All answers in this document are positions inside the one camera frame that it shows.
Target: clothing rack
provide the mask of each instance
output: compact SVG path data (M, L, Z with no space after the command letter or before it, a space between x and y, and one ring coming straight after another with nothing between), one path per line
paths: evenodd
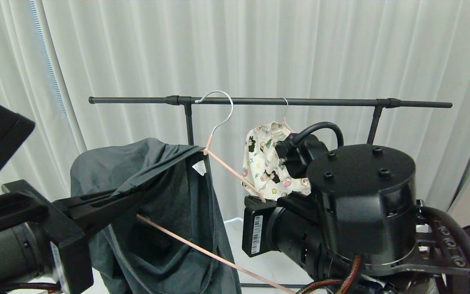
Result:
M168 96L168 97L89 97L90 104L115 104L115 103L147 103L147 104L170 104L184 106L186 117L186 132L188 134L188 144L194 145L192 105L203 104L230 104L228 98L208 98L200 104L196 100L201 97L190 96ZM397 107L427 107L427 108L451 108L450 102L428 102L428 101L403 101L395 98L387 99L305 99L288 98L287 103L283 98L232 98L233 104L237 105L301 105L301 106L369 106L374 107L373 119L369 128L367 138L368 144L373 144L377 133L378 122L384 108Z

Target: hanger bar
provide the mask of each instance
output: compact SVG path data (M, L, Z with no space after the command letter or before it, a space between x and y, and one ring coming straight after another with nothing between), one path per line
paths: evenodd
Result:
M115 103L146 103L146 104L194 104L201 97L168 96L168 97L89 97L90 104L115 104ZM302 106L381 106L384 108L395 107L431 107L451 108L450 102L429 101L403 101L395 98L389 99L306 99L288 98L289 105ZM230 104L227 98L209 97L200 104ZM285 105L283 98L233 98L233 104L237 105Z

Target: gray t-shirt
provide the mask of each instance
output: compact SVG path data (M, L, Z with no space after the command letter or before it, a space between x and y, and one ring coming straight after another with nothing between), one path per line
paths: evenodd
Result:
M202 176L192 166L204 161ZM237 270L140 222L141 214L233 262L202 148L146 139L82 153L71 196L142 191L142 202L91 239L92 266L111 294L240 294Z

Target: bolt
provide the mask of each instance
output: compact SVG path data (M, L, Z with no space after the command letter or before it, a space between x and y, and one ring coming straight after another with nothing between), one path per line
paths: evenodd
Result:
M458 267L465 267L467 263L462 257L457 257L452 260L453 264Z
M390 178L391 172L389 171L389 169L379 169L378 176L381 178Z
M334 175L333 175L333 173L332 173L331 171L327 171L326 173L324 173L324 179L325 179L325 180L332 180L332 179L334 179L334 178L335 178L335 177L334 177Z
M455 248L457 246L457 243L453 239L445 239L443 242L449 248Z
M375 147L373 148L373 154L376 155L376 156L379 156L380 154L382 154L384 152L384 150L382 149L382 147Z
M438 232L440 232L440 234L444 235L444 236L449 236L451 235L451 233L449 232L448 229L446 229L446 227L439 227L438 228Z

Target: white sticker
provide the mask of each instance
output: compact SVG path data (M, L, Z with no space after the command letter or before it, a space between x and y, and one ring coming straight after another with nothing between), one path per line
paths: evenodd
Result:
M199 162L197 162L196 164L194 164L192 166L194 168L194 170L196 170L199 174L201 174L201 176L203 176L205 173L206 173L206 166L204 164L204 160L201 160Z
M69 285L67 283L67 278L65 277L65 271L63 270L63 263L61 262L61 256L59 255L58 247L50 242L50 248L52 249L52 255L54 255L55 270L54 274L57 275L57 279L61 284L61 291L70 294Z
M262 218L255 216L253 221L253 238L251 240L251 254L257 254L261 251Z

